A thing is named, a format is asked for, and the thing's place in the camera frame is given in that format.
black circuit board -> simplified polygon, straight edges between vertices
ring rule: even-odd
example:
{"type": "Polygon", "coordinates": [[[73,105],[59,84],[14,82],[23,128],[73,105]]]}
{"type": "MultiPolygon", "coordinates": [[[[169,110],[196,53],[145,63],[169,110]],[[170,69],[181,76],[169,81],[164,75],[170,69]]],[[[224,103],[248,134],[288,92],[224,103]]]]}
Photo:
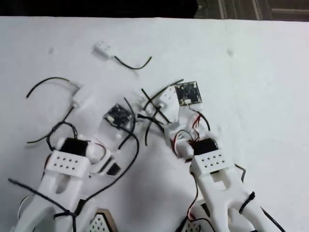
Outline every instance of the black circuit board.
{"type": "Polygon", "coordinates": [[[132,118],[132,113],[119,104],[116,104],[104,115],[104,119],[109,123],[123,127],[132,118]]]}
{"type": "Polygon", "coordinates": [[[180,106],[202,103],[196,81],[175,85],[175,89],[180,106]]]}

cable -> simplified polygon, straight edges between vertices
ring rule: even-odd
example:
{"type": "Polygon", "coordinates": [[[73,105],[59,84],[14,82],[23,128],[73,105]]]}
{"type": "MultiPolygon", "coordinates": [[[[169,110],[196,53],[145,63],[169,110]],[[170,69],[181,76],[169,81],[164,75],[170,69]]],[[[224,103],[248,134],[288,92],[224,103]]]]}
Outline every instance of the cable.
{"type": "Polygon", "coordinates": [[[50,149],[51,151],[53,151],[53,150],[55,149],[55,147],[51,145],[51,143],[50,143],[50,137],[52,136],[52,134],[53,134],[62,124],[66,124],[66,125],[70,126],[70,127],[72,128],[72,131],[73,131],[73,134],[74,134],[74,139],[77,139],[78,132],[77,132],[76,127],[75,127],[73,124],[71,124],[71,123],[69,123],[69,122],[65,122],[65,121],[58,122],[58,123],[52,128],[52,130],[48,133],[48,136],[46,137],[46,142],[47,142],[47,144],[48,144],[48,146],[49,146],[49,149],[50,149]]]}
{"type": "Polygon", "coordinates": [[[176,81],[176,82],[174,82],[174,83],[172,83],[172,84],[170,84],[170,85],[168,85],[168,86],[165,86],[165,87],[164,87],[163,89],[161,89],[159,92],[157,92],[156,94],[154,94],[154,96],[153,96],[152,98],[150,98],[150,99],[147,101],[147,103],[144,105],[143,110],[146,110],[148,104],[149,104],[151,101],[153,101],[157,96],[159,96],[161,93],[163,93],[164,90],[166,90],[166,89],[167,89],[168,87],[170,87],[170,86],[173,86],[173,85],[175,85],[175,84],[178,84],[178,83],[181,82],[181,81],[183,81],[183,79],[181,79],[181,80],[179,80],[179,81],[176,81]]]}
{"type": "MultiPolygon", "coordinates": [[[[120,127],[120,126],[115,126],[115,125],[112,125],[113,127],[116,127],[118,129],[121,129],[127,133],[131,133],[131,131],[129,131],[128,129],[124,128],[124,127],[120,127]]],[[[86,203],[87,201],[89,201],[91,198],[97,196],[98,194],[100,194],[101,192],[103,192],[104,190],[108,189],[109,187],[113,186],[121,177],[123,177],[127,172],[128,170],[131,168],[131,166],[134,164],[138,154],[139,154],[139,151],[140,151],[140,143],[139,143],[139,140],[138,138],[136,137],[135,134],[131,133],[131,136],[134,137],[134,139],[136,140],[136,153],[135,153],[135,156],[133,158],[133,160],[131,161],[131,163],[127,166],[127,168],[113,181],[111,182],[109,185],[105,186],[104,188],[100,189],[99,191],[95,192],[94,194],[92,194],[91,196],[89,196],[84,203],[86,203]]]]}
{"type": "Polygon", "coordinates": [[[152,118],[152,117],[148,117],[148,116],[144,116],[144,115],[140,115],[140,114],[137,115],[137,118],[143,118],[143,119],[148,119],[149,121],[152,121],[153,123],[155,123],[159,127],[161,132],[164,133],[164,128],[161,126],[161,124],[163,124],[163,123],[158,121],[157,119],[152,118]]]}
{"type": "Polygon", "coordinates": [[[114,56],[114,57],[115,57],[115,59],[118,60],[122,65],[126,66],[126,67],[129,68],[129,69],[133,69],[133,70],[139,70],[139,69],[144,68],[144,67],[149,63],[149,61],[153,58],[153,57],[149,57],[149,59],[146,61],[146,63],[145,63],[143,66],[141,66],[141,67],[139,67],[139,68],[133,68],[133,67],[131,67],[131,66],[129,66],[129,65],[125,64],[125,63],[123,63],[117,56],[114,56]]]}
{"type": "MultiPolygon", "coordinates": [[[[242,175],[241,175],[241,181],[243,182],[246,172],[247,170],[244,169],[243,167],[235,164],[235,166],[239,169],[242,170],[242,175]]],[[[268,217],[268,219],[281,231],[281,232],[285,232],[284,228],[265,210],[261,207],[263,213],[265,214],[266,217],[268,217]]]]}
{"type": "Polygon", "coordinates": [[[35,189],[25,185],[25,184],[22,184],[22,183],[18,182],[17,180],[13,180],[11,178],[8,178],[8,181],[11,182],[14,185],[17,185],[19,187],[27,189],[28,191],[32,192],[33,194],[38,195],[38,196],[44,198],[45,200],[49,201],[50,203],[52,203],[52,204],[58,206],[60,209],[62,209],[63,213],[55,214],[54,218],[59,217],[59,216],[72,216],[73,232],[76,232],[76,215],[74,213],[72,213],[70,210],[68,210],[65,207],[63,207],[62,205],[60,205],[58,202],[55,202],[53,199],[45,196],[44,194],[38,192],[37,190],[35,190],[35,189]]]}
{"type": "Polygon", "coordinates": [[[285,229],[263,208],[261,208],[263,213],[266,215],[266,217],[268,217],[268,219],[274,223],[274,225],[281,231],[281,232],[285,232],[285,229]]]}
{"type": "Polygon", "coordinates": [[[31,197],[31,196],[33,196],[33,195],[28,195],[28,196],[24,197],[24,198],[21,200],[21,202],[20,202],[20,204],[19,204],[18,212],[17,212],[17,220],[20,219],[21,208],[23,207],[24,202],[25,202],[29,197],[31,197]]]}
{"type": "Polygon", "coordinates": [[[26,98],[30,97],[30,94],[42,83],[44,83],[45,81],[48,81],[48,80],[52,80],[52,79],[59,79],[59,80],[64,80],[64,81],[67,81],[67,82],[70,82],[70,80],[66,79],[66,78],[62,78],[62,77],[49,77],[49,78],[46,78],[42,81],[40,81],[39,83],[37,83],[34,87],[32,87],[32,89],[29,91],[29,93],[27,94],[26,98]]]}
{"type": "Polygon", "coordinates": [[[211,130],[211,127],[210,127],[210,125],[209,125],[208,120],[206,119],[206,117],[205,117],[200,111],[194,110],[194,109],[192,109],[192,108],[190,108],[190,107],[189,107],[189,110],[192,110],[192,111],[198,113],[198,115],[200,115],[200,116],[202,117],[202,119],[206,122],[208,130],[209,130],[209,131],[211,130]]]}
{"type": "Polygon", "coordinates": [[[118,150],[121,149],[121,147],[125,144],[125,142],[131,137],[131,134],[134,133],[134,130],[135,130],[135,123],[136,123],[136,118],[135,118],[135,113],[132,109],[132,106],[130,105],[130,103],[127,101],[126,98],[124,98],[127,105],[129,106],[130,110],[131,110],[131,113],[133,115],[133,122],[132,122],[132,126],[131,126],[131,133],[122,141],[122,143],[118,146],[118,150]]]}
{"type": "Polygon", "coordinates": [[[200,220],[205,220],[209,223],[209,225],[211,226],[213,232],[216,232],[214,227],[212,226],[211,222],[207,219],[207,218],[198,218],[198,219],[191,219],[191,216],[190,216],[190,211],[191,211],[191,208],[192,206],[194,205],[195,201],[197,200],[197,197],[198,197],[198,188],[197,188],[197,180],[195,179],[193,173],[190,173],[192,176],[193,176],[193,179],[194,179],[194,182],[195,182],[195,187],[196,187],[196,195],[195,195],[195,198],[193,200],[193,202],[190,204],[189,208],[188,208],[188,211],[187,211],[187,217],[188,217],[188,220],[190,222],[196,222],[196,221],[200,221],[200,220]]]}
{"type": "Polygon", "coordinates": [[[160,108],[155,106],[155,104],[153,103],[153,101],[150,99],[150,97],[148,96],[148,94],[145,92],[144,89],[141,89],[141,91],[143,92],[143,94],[146,96],[146,98],[150,101],[150,103],[154,106],[154,108],[156,110],[158,110],[158,113],[166,120],[167,123],[170,123],[170,121],[168,120],[168,118],[160,111],[160,108]]]}
{"type": "MultiPolygon", "coordinates": [[[[155,110],[155,113],[154,115],[151,117],[152,119],[155,119],[155,116],[156,114],[158,113],[158,110],[155,110]]],[[[147,138],[148,138],[148,133],[149,133],[149,130],[150,130],[150,126],[151,126],[151,123],[153,121],[149,120],[149,123],[148,123],[148,126],[146,128],[146,131],[145,131],[145,145],[147,146],[147,138]]]]}
{"type": "Polygon", "coordinates": [[[239,168],[239,169],[242,170],[241,181],[243,182],[243,180],[245,179],[245,175],[246,175],[247,170],[244,169],[243,167],[241,167],[241,166],[235,164],[235,163],[234,163],[234,165],[235,165],[237,168],[239,168]]]}
{"type": "MultiPolygon", "coordinates": [[[[69,109],[68,113],[64,116],[64,118],[62,119],[62,121],[65,121],[65,120],[68,118],[68,116],[69,116],[69,115],[70,115],[70,113],[73,111],[73,109],[74,109],[74,106],[73,106],[73,107],[71,107],[71,108],[69,109]]],[[[43,140],[43,139],[46,139],[46,138],[47,138],[47,136],[48,136],[48,134],[47,134],[47,135],[45,135],[44,137],[42,137],[42,138],[38,139],[38,140],[29,141],[29,142],[27,142],[27,144],[34,144],[34,143],[37,143],[37,142],[39,142],[39,141],[41,141],[41,140],[43,140]]]]}

white plastic housing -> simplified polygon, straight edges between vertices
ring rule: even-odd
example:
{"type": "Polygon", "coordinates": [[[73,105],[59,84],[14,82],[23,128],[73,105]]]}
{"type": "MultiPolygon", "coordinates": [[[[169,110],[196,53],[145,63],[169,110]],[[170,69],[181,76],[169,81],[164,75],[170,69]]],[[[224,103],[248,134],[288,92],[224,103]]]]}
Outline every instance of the white plastic housing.
{"type": "Polygon", "coordinates": [[[112,53],[111,47],[105,43],[103,40],[97,42],[94,45],[94,50],[104,56],[105,58],[111,58],[115,54],[112,53]]]}

hole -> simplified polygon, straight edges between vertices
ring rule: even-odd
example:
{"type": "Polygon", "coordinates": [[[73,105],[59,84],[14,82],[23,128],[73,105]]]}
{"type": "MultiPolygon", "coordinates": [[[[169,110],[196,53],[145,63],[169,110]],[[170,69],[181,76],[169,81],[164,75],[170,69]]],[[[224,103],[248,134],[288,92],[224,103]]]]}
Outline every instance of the hole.
{"type": "Polygon", "coordinates": [[[67,189],[70,178],[71,176],[69,175],[63,175],[58,179],[56,184],[56,194],[61,194],[67,189]]]}

perforated bracket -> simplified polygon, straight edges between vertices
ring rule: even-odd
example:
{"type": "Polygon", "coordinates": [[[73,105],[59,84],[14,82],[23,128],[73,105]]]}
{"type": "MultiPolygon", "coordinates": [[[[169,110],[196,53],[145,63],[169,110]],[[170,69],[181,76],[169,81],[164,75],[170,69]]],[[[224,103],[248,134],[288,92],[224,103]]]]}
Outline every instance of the perforated bracket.
{"type": "Polygon", "coordinates": [[[190,171],[201,176],[202,174],[213,173],[223,168],[233,166],[232,160],[224,155],[221,149],[194,156],[190,171]]]}
{"type": "Polygon", "coordinates": [[[53,151],[46,170],[76,176],[83,179],[90,168],[88,158],[61,151],[53,151]]]}

